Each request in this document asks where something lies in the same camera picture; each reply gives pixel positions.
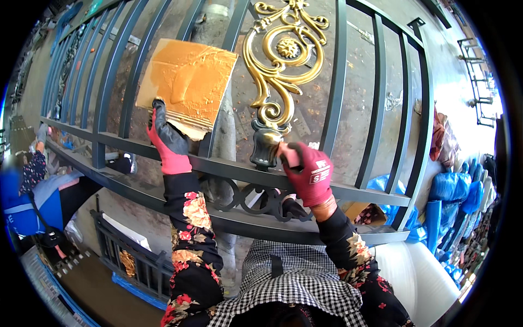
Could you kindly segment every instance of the cardboard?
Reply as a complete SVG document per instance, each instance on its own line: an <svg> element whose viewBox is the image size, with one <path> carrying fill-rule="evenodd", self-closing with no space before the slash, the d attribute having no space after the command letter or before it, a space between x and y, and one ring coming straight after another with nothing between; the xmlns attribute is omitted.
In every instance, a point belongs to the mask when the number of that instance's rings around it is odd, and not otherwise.
<svg viewBox="0 0 523 327"><path fill-rule="evenodd" d="M352 202L348 203L344 207L348 207L345 210L345 215L350 219L352 223L356 221L356 217L371 203L369 202ZM368 225L383 225L387 221L387 216L376 204L372 204L378 212L378 216L372 219L372 222Z"/></svg>
<svg viewBox="0 0 523 327"><path fill-rule="evenodd" d="M238 55L205 44L160 39L147 65L136 106L152 113L163 99L167 121L194 141L212 131Z"/></svg>

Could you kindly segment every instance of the black strap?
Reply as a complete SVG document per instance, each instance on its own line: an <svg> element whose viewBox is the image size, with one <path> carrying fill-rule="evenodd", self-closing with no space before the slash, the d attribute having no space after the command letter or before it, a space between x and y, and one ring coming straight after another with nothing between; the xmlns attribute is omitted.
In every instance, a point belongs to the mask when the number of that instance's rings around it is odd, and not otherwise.
<svg viewBox="0 0 523 327"><path fill-rule="evenodd" d="M27 195L29 196L29 199L31 200L31 204L33 205L33 209L35 210L36 215L38 216L40 221L43 223L43 225L46 227L46 232L49 232L51 230L51 227L49 227L49 225L47 225L46 221L42 217L42 214L40 213L40 210L38 210L38 208L36 207L35 194L31 191Z"/></svg>
<svg viewBox="0 0 523 327"><path fill-rule="evenodd" d="M283 262L281 261L281 258L277 255L270 255L270 262L272 271L270 274L271 278L276 278L278 276L283 275Z"/></svg>

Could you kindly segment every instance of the gingham fabric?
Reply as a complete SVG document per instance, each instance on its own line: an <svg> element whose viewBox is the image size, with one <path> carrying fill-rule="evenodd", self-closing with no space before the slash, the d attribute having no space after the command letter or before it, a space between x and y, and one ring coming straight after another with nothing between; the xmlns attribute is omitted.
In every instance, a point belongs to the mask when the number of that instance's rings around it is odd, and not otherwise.
<svg viewBox="0 0 523 327"><path fill-rule="evenodd" d="M283 263L276 278L271 278L271 255ZM339 280L325 246L264 240L255 240L245 258L238 296L218 304L208 326L229 326L235 315L274 301L313 306L342 317L347 326L366 326L360 291Z"/></svg>

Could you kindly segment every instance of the sleeve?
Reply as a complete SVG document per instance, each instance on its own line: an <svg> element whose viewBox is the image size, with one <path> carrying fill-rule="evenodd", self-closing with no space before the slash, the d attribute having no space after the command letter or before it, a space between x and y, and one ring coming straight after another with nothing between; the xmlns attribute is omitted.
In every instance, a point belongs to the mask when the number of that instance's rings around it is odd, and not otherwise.
<svg viewBox="0 0 523 327"><path fill-rule="evenodd" d="M360 290L360 312L367 325L414 326L389 282L378 275L378 263L340 208L329 219L319 222L318 228L340 279Z"/></svg>
<svg viewBox="0 0 523 327"><path fill-rule="evenodd" d="M214 315L214 306L223 301L223 260L196 175L165 175L164 184L174 273L161 326L205 326Z"/></svg>
<svg viewBox="0 0 523 327"><path fill-rule="evenodd" d="M20 195L29 193L46 175L46 156L36 151L27 165L24 165Z"/></svg>

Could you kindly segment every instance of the red glove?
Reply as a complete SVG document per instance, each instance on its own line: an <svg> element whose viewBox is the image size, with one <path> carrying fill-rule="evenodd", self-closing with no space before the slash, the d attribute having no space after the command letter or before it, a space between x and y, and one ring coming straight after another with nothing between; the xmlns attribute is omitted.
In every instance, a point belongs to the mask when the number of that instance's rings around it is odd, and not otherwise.
<svg viewBox="0 0 523 327"><path fill-rule="evenodd" d="M162 172L165 175L190 173L192 166L187 156L187 142L182 133L165 119L165 103L154 99L153 108L153 118L149 122L147 135L162 158Z"/></svg>
<svg viewBox="0 0 523 327"><path fill-rule="evenodd" d="M283 169L303 200L304 207L314 207L327 201L332 195L331 175L334 165L328 156L318 150L307 147L302 142L280 144L280 159ZM299 165L289 167L292 158L298 155Z"/></svg>

